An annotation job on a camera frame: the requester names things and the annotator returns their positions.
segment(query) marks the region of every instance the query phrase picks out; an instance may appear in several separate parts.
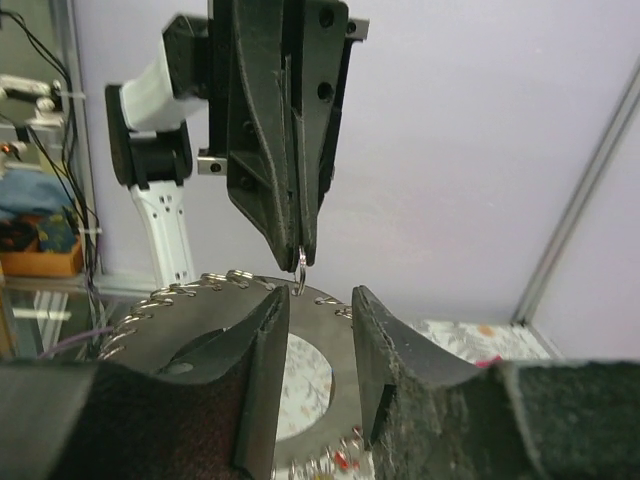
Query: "blue cloth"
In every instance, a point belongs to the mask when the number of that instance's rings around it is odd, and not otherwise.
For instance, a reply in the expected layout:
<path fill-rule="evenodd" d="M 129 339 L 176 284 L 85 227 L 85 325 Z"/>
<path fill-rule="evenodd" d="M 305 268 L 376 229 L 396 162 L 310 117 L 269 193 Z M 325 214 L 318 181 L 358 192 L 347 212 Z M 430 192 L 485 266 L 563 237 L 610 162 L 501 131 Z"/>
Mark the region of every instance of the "blue cloth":
<path fill-rule="evenodd" d="M 73 249 L 76 236 L 70 223 L 72 218 L 73 212 L 65 209 L 38 222 L 36 228 L 41 252 L 69 253 Z"/>
<path fill-rule="evenodd" d="M 73 198 L 69 182 L 63 181 Z M 0 179 L 0 220 L 11 220 L 18 215 L 47 216 L 71 206 L 58 177 L 53 174 L 10 169 Z"/>

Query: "metal ring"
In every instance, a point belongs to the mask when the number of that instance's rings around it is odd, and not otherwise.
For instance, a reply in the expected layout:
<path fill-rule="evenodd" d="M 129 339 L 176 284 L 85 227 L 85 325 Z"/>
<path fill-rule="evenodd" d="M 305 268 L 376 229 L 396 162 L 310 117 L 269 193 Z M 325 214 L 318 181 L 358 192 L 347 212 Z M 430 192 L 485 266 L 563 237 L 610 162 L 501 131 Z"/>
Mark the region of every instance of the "metal ring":
<path fill-rule="evenodd" d="M 128 337 L 129 335 L 135 334 L 137 331 L 138 330 L 135 328 L 128 328 L 128 329 L 122 328 L 119 331 L 114 331 L 115 335 L 111 335 L 109 337 L 109 340 L 107 340 L 105 343 L 102 344 L 102 348 L 105 350 L 109 350 L 118 341 L 122 340 L 125 337 Z"/>
<path fill-rule="evenodd" d="M 149 298 L 148 300 L 142 300 L 136 303 L 132 308 L 132 313 L 140 313 L 147 308 L 155 307 L 170 307 L 173 305 L 173 300 L 170 298 Z"/>
<path fill-rule="evenodd" d="M 293 289 L 293 294 L 299 297 L 304 293 L 304 289 L 307 286 L 307 254 L 304 252 L 304 248 L 300 247 L 300 277 L 294 275 L 296 287 Z"/>
<path fill-rule="evenodd" d="M 187 290 L 184 285 L 176 283 L 152 292 L 151 298 L 156 299 L 158 297 L 163 297 L 166 295 L 186 295 L 187 297 L 195 297 L 196 292 L 195 290 Z"/>
<path fill-rule="evenodd" d="M 134 313 L 134 314 L 129 314 L 126 317 L 124 317 L 122 320 L 119 320 L 116 328 L 121 327 L 123 325 L 130 325 L 132 323 L 135 323 L 139 320 L 146 320 L 148 318 L 153 318 L 153 313 L 147 313 L 147 314 L 142 314 L 142 313 Z"/>
<path fill-rule="evenodd" d="M 316 305 L 342 305 L 343 303 L 334 297 L 318 297 L 314 300 Z"/>
<path fill-rule="evenodd" d="M 124 345 L 118 345 L 116 348 L 112 349 L 102 349 L 100 354 L 98 355 L 98 360 L 107 360 L 108 358 L 114 356 L 116 353 L 120 353 L 125 349 Z"/>
<path fill-rule="evenodd" d="M 350 306 L 346 306 L 344 308 L 339 308 L 338 310 L 335 311 L 335 314 L 338 317 L 345 317 L 348 319 L 353 319 L 353 309 Z"/>
<path fill-rule="evenodd" d="M 269 292 L 276 288 L 276 286 L 273 283 L 269 282 L 266 278 L 254 275 L 253 273 L 244 272 L 242 270 L 229 270 L 227 272 L 227 278 L 229 277 L 242 277 L 248 280 L 253 280 L 258 285 L 262 285 Z"/>
<path fill-rule="evenodd" d="M 226 282 L 227 277 L 225 275 L 219 275 L 217 273 L 205 273 L 200 277 L 202 280 L 206 280 L 210 283 Z"/>
<path fill-rule="evenodd" d="M 289 480 L 295 480 L 296 473 L 298 473 L 296 462 L 291 462 L 291 466 L 289 467 L 289 475 L 288 475 Z"/>

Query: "aluminum frame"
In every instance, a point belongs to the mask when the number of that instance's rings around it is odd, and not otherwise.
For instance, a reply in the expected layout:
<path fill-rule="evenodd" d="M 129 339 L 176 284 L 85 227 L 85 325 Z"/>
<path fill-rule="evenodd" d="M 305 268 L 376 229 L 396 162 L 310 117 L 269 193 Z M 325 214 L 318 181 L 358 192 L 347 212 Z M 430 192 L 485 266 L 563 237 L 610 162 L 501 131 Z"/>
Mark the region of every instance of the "aluminum frame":
<path fill-rule="evenodd" d="M 608 166 L 615 158 L 618 145 L 627 132 L 640 102 L 640 57 L 636 61 L 630 80 L 624 88 L 613 116 L 580 178 L 571 200 L 565 207 L 560 222 L 547 244 L 520 303 L 511 319 L 511 324 L 530 325 L 542 300 L 553 273 L 567 247 L 576 226 L 589 202 L 593 198 Z"/>
<path fill-rule="evenodd" d="M 80 189 L 84 194 L 89 210 L 96 212 L 96 201 L 91 168 L 91 152 L 89 150 L 89 134 L 85 112 L 85 102 L 82 82 L 82 70 L 80 67 L 80 55 L 75 19 L 74 0 L 49 0 L 51 24 L 57 43 L 57 54 L 69 72 L 71 83 L 76 91 L 68 92 L 66 109 L 68 111 L 71 102 L 75 107 L 76 123 L 78 126 L 77 148 L 71 159 L 71 169 L 78 179 Z M 93 215 L 88 215 L 89 235 L 96 244 L 98 235 L 97 220 Z M 84 236 L 82 247 L 85 248 Z M 102 265 L 98 259 L 98 272 L 102 272 Z"/>

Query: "metal disc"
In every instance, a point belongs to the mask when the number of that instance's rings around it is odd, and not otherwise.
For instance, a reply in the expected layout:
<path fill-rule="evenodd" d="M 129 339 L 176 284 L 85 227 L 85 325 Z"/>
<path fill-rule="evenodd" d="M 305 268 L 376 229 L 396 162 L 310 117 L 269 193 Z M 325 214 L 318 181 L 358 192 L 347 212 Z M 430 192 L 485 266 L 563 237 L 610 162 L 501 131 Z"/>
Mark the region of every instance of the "metal disc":
<path fill-rule="evenodd" d="M 244 272 L 208 278 L 165 289 L 152 295 L 147 306 L 144 302 L 134 306 L 128 317 L 116 322 L 102 357 L 140 372 L 155 373 L 195 338 L 238 323 L 274 285 L 288 285 L 290 290 L 295 287 L 286 280 Z M 327 359 L 332 367 L 333 395 L 326 413 L 316 423 L 276 443 L 276 468 L 318 458 L 326 447 L 339 448 L 340 439 L 352 436 L 353 426 L 360 425 L 352 322 L 350 315 L 342 314 L 345 307 L 311 287 L 300 296 L 291 296 L 289 332 L 309 342 Z"/>

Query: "cardboard box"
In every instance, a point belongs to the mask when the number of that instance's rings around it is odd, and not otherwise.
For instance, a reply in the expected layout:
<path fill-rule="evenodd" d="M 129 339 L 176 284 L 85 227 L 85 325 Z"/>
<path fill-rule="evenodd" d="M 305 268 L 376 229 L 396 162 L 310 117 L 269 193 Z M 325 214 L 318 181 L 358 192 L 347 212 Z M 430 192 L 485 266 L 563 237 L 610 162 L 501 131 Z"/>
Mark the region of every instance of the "cardboard box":
<path fill-rule="evenodd" d="M 0 253 L 2 271 L 8 277 L 73 277 L 82 271 L 83 256 L 80 239 L 69 253 L 38 251 L 34 240 L 24 252 Z"/>

